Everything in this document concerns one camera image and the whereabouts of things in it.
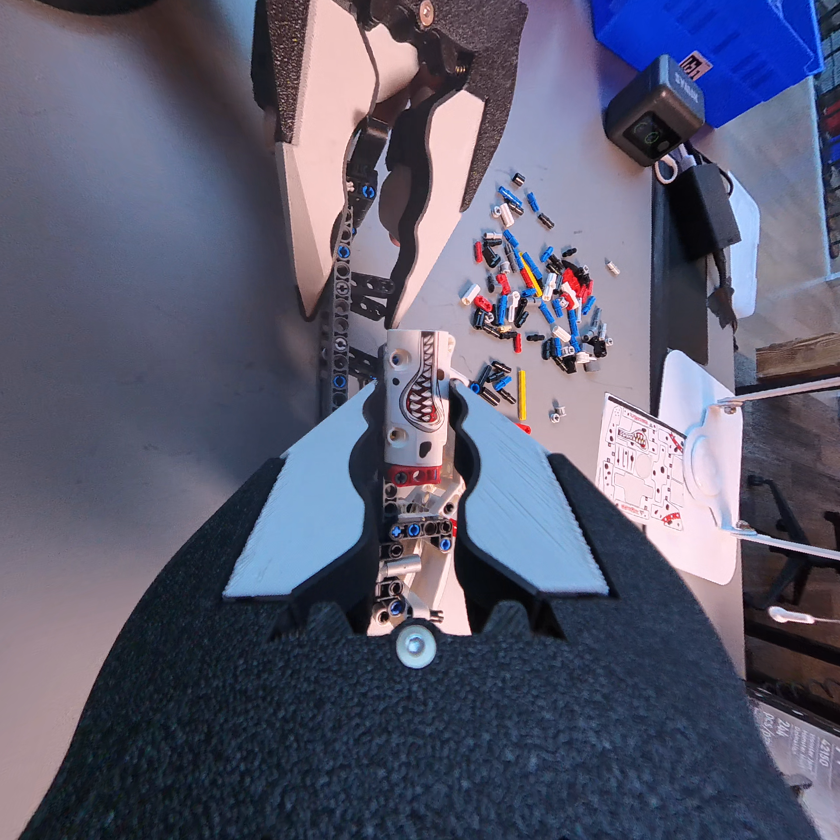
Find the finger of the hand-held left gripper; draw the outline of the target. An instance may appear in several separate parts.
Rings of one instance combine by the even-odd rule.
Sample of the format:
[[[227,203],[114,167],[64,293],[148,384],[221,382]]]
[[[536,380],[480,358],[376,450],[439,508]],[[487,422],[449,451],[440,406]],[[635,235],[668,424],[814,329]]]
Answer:
[[[301,306],[312,320],[347,207],[345,166],[376,73],[350,5],[275,2],[276,167]]]
[[[399,225],[388,329],[398,327],[459,222],[484,107],[467,91],[441,92],[404,110],[391,132],[385,167],[407,165],[412,189]]]

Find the white sticker sheet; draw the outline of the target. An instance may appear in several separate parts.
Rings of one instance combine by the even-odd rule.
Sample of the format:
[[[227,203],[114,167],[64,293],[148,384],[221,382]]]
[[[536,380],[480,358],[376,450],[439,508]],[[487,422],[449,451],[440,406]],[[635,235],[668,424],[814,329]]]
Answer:
[[[629,518],[681,532],[685,441],[678,430],[606,394],[596,485]]]

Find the black box device with display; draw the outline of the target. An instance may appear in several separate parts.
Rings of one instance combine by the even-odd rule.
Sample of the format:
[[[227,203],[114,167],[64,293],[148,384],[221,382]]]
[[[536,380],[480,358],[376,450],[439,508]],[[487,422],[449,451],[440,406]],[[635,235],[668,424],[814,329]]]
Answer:
[[[671,56],[662,55],[609,102],[604,131],[632,160],[649,167],[704,122],[703,91]]]

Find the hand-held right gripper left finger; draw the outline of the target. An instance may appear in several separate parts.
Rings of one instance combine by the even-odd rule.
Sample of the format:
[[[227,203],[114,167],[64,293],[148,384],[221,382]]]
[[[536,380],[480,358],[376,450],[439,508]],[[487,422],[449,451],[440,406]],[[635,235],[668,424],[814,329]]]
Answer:
[[[370,383],[287,450],[224,598],[361,601],[372,594],[381,404]]]

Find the white toothed toy panel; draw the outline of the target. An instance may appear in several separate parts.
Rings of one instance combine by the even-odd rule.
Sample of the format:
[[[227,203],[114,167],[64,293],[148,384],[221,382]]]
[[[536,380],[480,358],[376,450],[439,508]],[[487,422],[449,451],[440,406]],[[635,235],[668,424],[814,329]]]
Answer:
[[[396,487],[437,485],[448,435],[448,384],[455,338],[388,330],[384,352],[385,478]]]

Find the toy truck box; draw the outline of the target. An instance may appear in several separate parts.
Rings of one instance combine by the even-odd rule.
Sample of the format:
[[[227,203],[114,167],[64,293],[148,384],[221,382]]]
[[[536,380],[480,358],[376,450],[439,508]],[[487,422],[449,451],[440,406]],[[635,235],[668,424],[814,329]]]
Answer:
[[[839,838],[839,729],[768,690],[746,684],[766,749],[822,838]]]

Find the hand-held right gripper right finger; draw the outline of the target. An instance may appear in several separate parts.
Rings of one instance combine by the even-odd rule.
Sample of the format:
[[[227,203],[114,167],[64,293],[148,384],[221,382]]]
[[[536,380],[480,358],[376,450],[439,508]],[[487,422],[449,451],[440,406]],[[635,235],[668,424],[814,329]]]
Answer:
[[[463,383],[451,387],[465,400],[461,430],[477,450],[477,479],[461,520],[466,537],[531,592],[607,595],[548,450]]]

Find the blue plastic bin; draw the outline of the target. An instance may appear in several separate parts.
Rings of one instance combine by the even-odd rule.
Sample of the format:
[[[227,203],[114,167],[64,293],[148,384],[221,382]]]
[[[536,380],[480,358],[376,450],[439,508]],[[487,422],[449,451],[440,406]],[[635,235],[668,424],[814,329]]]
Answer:
[[[668,54],[719,128],[822,71],[812,1],[592,1],[595,38],[636,70]]]

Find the grey desk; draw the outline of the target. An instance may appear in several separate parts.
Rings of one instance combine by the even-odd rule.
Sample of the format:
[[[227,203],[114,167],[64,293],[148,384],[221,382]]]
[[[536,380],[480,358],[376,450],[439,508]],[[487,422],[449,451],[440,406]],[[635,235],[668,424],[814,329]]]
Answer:
[[[314,421],[251,5],[2,2],[2,823],[23,838],[758,838],[741,681],[561,470],[618,598],[501,605],[423,670],[225,603]],[[622,584],[631,584],[627,599]]]

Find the pile of small toy pieces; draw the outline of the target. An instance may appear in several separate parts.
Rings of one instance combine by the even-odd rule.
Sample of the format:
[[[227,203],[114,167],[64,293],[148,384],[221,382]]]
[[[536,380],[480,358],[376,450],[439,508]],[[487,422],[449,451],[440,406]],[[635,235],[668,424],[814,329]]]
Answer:
[[[527,190],[524,175],[513,172],[490,204],[490,227],[472,243],[472,259],[482,277],[459,293],[469,326],[503,343],[514,364],[492,360],[472,381],[473,392],[492,405],[518,408],[518,370],[526,347],[567,375],[593,374],[613,346],[594,293],[594,279],[573,246],[545,245],[529,253],[521,221],[533,214],[539,230],[553,231],[553,220]]]

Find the white flat pad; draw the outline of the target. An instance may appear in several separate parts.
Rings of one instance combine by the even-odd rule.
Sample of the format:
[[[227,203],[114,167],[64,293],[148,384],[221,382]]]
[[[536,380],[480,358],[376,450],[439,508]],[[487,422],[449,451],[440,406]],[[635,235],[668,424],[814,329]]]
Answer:
[[[732,309],[737,319],[753,315],[757,298],[760,209],[734,175],[730,204],[741,234],[741,242],[729,249],[733,285]]]

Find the white book stand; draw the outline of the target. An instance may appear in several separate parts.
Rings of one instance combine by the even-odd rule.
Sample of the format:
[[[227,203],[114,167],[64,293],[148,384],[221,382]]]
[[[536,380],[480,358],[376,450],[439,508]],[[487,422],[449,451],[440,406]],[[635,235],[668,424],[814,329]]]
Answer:
[[[728,584],[734,575],[738,540],[838,562],[836,550],[774,539],[739,523],[743,404],[838,386],[839,378],[834,376],[734,395],[684,353],[668,352],[658,420],[686,433],[683,530],[667,528],[660,521],[647,525],[647,537],[668,562],[679,571],[719,585]]]

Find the toy truck chassis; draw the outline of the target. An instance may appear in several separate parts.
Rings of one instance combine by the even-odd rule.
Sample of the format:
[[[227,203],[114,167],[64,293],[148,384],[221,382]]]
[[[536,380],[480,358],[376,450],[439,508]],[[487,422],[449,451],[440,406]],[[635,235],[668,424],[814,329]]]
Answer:
[[[388,133],[385,122],[365,119],[346,166],[349,205],[339,218],[337,255],[320,314],[319,400],[323,416],[347,401],[351,379],[363,389],[384,374],[387,332],[383,350],[370,354],[351,346],[350,325],[358,317],[383,320],[386,305],[395,295],[394,284],[388,278],[352,271],[350,257],[358,223],[376,196],[375,166]],[[384,433],[385,398],[383,414]],[[374,473],[381,513],[380,569],[369,624],[372,635],[387,634],[407,620],[427,621],[450,633],[468,626],[461,615],[446,615],[446,608],[464,600],[454,572],[454,548],[457,507],[465,484],[453,463],[455,442],[449,419],[448,409],[439,484],[399,488],[386,480],[385,460]]]

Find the black power adapter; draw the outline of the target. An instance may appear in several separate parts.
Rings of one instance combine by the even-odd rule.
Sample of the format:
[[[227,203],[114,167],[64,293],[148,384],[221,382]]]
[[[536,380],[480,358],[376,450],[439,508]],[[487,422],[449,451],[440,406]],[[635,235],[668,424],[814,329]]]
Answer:
[[[686,258],[695,261],[741,242],[720,169],[698,164],[665,187]]]

